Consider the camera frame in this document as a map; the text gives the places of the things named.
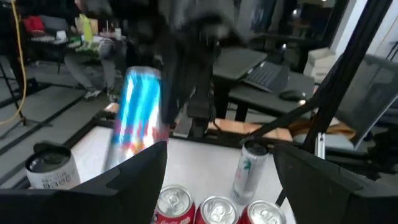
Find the red Coca-Cola can black lettering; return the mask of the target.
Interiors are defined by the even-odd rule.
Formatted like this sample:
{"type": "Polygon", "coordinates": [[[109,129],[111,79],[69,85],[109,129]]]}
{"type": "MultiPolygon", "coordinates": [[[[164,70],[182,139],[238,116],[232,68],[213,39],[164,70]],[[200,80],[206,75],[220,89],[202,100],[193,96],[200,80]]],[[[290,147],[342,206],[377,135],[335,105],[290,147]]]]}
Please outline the red Coca-Cola can black lettering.
{"type": "Polygon", "coordinates": [[[232,201],[223,196],[209,196],[199,205],[194,224],[237,224],[239,213],[232,201]]]}

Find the blue silver Red Bull can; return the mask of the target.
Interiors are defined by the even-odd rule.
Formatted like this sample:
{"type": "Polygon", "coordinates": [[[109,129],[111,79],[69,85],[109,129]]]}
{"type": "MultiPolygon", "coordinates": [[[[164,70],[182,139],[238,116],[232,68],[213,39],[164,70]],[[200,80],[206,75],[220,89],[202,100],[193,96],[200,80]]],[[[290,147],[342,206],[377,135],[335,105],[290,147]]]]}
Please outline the blue silver Red Bull can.
{"type": "Polygon", "coordinates": [[[112,169],[159,141],[169,139],[160,115],[160,71],[152,67],[127,70],[103,171],[112,169]]]}

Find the red Coca-Cola can white lettering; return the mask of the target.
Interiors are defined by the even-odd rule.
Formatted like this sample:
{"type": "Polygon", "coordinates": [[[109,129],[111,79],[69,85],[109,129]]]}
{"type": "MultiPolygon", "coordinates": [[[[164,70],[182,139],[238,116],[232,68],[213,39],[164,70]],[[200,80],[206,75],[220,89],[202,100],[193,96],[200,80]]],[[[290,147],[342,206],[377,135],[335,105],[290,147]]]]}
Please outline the red Coca-Cola can white lettering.
{"type": "Polygon", "coordinates": [[[181,185],[162,187],[154,213],[154,224],[194,224],[196,206],[181,185]]]}

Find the yellow green bottle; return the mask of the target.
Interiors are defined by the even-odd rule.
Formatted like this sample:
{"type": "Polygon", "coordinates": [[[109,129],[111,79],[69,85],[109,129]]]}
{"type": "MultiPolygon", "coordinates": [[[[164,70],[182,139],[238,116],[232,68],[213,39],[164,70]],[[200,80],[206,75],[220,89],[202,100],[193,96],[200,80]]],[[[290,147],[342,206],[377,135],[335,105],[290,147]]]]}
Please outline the yellow green bottle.
{"type": "Polygon", "coordinates": [[[90,19],[87,18],[84,14],[80,15],[81,24],[83,26],[83,35],[86,41],[93,41],[93,31],[91,28],[90,19]]]}

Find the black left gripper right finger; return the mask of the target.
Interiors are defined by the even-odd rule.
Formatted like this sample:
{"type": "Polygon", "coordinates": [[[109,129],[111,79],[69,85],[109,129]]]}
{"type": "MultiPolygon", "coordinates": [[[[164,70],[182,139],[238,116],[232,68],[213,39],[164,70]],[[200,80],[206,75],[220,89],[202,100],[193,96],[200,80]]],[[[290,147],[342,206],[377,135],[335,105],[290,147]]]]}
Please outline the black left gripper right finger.
{"type": "Polygon", "coordinates": [[[398,224],[398,189],[291,145],[274,163],[297,224],[398,224]]]}

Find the person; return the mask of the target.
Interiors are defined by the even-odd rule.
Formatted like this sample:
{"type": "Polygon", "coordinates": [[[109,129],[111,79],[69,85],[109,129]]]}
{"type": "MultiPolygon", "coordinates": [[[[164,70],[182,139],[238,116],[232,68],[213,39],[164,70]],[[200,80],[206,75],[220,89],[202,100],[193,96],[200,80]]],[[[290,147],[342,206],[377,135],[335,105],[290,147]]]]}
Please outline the person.
{"type": "Polygon", "coordinates": [[[94,86],[89,78],[89,74],[85,70],[85,63],[91,59],[97,58],[100,60],[103,67],[104,85],[110,102],[119,101],[120,93],[114,89],[116,66],[110,53],[107,52],[111,47],[111,43],[105,40],[104,43],[99,45],[98,53],[70,52],[65,55],[64,62],[68,71],[71,73],[72,77],[86,89],[85,100],[96,98],[103,91],[94,86]]]}

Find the black keyboard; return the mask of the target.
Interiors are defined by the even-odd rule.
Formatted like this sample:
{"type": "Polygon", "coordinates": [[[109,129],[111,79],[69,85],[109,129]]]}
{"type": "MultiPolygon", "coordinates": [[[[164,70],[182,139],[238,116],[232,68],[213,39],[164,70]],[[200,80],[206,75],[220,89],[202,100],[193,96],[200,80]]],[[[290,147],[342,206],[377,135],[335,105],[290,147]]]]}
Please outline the black keyboard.
{"type": "Polygon", "coordinates": [[[289,65],[278,65],[263,61],[248,71],[242,82],[269,93],[279,93],[289,80],[289,65]]]}

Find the white table mat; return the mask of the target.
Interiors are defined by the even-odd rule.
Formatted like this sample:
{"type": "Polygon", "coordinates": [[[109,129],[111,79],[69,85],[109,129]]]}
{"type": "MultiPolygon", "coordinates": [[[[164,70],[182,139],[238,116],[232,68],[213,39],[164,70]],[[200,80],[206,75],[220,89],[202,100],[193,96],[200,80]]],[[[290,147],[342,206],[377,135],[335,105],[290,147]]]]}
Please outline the white table mat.
{"type": "MultiPolygon", "coordinates": [[[[101,173],[112,130],[94,127],[72,147],[82,182],[101,173]]],[[[163,185],[185,187],[196,204],[211,195],[230,196],[240,150],[171,138],[163,185]]]]}

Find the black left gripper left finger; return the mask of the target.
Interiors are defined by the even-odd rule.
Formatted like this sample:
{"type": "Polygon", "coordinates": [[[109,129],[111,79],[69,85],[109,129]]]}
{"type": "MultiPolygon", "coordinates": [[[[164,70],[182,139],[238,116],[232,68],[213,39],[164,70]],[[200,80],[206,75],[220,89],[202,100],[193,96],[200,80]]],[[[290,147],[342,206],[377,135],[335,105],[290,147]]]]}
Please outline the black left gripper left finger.
{"type": "Polygon", "coordinates": [[[166,164],[161,141],[70,190],[0,190],[0,224],[150,224],[166,164]]]}

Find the red bag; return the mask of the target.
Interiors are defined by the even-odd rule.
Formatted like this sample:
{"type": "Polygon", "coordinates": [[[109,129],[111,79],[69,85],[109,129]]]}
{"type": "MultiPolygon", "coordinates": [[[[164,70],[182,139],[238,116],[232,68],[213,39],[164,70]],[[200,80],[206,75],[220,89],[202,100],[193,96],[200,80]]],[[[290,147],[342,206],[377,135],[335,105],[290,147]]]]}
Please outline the red bag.
{"type": "Polygon", "coordinates": [[[44,35],[45,26],[39,16],[28,16],[22,20],[26,31],[32,35],[44,35]]]}

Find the white storage box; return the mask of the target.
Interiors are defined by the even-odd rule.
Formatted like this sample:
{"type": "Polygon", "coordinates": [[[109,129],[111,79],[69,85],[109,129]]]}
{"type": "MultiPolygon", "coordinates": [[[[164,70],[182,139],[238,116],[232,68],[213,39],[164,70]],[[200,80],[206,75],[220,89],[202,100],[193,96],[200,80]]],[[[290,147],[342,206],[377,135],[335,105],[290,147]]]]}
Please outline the white storage box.
{"type": "Polygon", "coordinates": [[[308,52],[303,74],[321,83],[336,62],[336,54],[329,48],[315,49],[308,52]]]}

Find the black computer mouse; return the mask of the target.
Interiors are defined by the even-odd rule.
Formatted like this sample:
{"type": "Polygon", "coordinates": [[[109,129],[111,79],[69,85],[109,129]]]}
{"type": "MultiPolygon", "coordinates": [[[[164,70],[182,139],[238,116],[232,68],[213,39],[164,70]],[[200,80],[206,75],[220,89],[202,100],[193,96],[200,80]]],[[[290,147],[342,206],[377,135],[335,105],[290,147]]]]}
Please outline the black computer mouse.
{"type": "Polygon", "coordinates": [[[298,90],[285,90],[279,94],[279,98],[284,101],[294,101],[299,102],[302,100],[306,100],[307,96],[305,92],[298,90]]]}

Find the white Celsius can red band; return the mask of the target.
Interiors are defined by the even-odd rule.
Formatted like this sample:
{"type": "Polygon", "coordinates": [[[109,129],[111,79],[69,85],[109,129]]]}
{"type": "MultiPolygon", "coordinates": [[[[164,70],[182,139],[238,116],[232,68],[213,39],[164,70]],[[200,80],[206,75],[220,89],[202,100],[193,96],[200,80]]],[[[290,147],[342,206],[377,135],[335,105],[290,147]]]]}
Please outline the white Celsius can red band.
{"type": "Polygon", "coordinates": [[[62,144],[36,143],[24,167],[33,189],[68,190],[81,184],[75,158],[62,144]]]}

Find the white can palm tree print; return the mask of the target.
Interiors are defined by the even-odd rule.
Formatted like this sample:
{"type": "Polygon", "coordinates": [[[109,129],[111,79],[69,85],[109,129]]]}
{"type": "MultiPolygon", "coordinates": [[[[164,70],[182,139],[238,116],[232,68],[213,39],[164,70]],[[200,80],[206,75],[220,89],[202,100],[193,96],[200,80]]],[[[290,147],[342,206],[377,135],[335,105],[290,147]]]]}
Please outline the white can palm tree print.
{"type": "Polygon", "coordinates": [[[249,203],[259,184],[269,150],[258,141],[246,141],[241,149],[231,189],[231,198],[240,205],[249,203]]]}

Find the grey flat panel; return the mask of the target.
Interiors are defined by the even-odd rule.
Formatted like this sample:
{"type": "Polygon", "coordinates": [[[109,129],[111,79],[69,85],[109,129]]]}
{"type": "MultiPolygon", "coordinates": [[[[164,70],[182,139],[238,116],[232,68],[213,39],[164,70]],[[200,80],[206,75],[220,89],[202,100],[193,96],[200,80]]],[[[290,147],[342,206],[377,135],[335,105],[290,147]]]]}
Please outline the grey flat panel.
{"type": "Polygon", "coordinates": [[[354,152],[398,95],[398,62],[373,55],[363,58],[335,118],[355,130],[350,140],[327,137],[336,151],[354,152]]]}

